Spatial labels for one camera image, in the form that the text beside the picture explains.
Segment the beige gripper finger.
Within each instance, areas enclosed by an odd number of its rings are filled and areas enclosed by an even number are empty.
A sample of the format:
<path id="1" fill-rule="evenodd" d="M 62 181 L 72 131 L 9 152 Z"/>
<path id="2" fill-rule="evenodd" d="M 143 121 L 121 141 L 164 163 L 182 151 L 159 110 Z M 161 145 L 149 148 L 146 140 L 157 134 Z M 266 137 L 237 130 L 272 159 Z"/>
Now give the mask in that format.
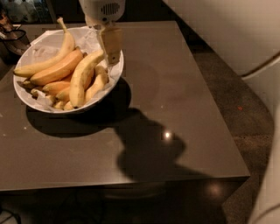
<path id="1" fill-rule="evenodd" d="M 123 41 L 122 30 L 119 27 L 107 26 L 98 32 L 98 38 L 108 64 L 117 64 L 121 57 Z"/>

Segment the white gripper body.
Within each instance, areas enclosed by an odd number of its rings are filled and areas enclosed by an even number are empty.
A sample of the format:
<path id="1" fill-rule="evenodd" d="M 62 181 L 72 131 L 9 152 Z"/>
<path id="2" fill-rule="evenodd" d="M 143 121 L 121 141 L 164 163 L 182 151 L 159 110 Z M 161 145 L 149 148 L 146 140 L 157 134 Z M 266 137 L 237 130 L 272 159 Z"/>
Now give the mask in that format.
<path id="1" fill-rule="evenodd" d="M 125 12 L 126 0 L 79 0 L 87 26 L 104 26 L 119 20 Z"/>

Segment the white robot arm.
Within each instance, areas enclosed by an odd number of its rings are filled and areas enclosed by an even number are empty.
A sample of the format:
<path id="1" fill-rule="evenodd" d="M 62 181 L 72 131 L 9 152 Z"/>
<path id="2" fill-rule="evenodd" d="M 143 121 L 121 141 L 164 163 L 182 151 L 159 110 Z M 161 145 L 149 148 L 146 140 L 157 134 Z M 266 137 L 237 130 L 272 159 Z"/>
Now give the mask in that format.
<path id="1" fill-rule="evenodd" d="M 157 0 L 125 7 L 156 15 Z M 159 0 L 204 40 L 262 100 L 274 120 L 269 161 L 245 224 L 280 224 L 280 0 Z"/>

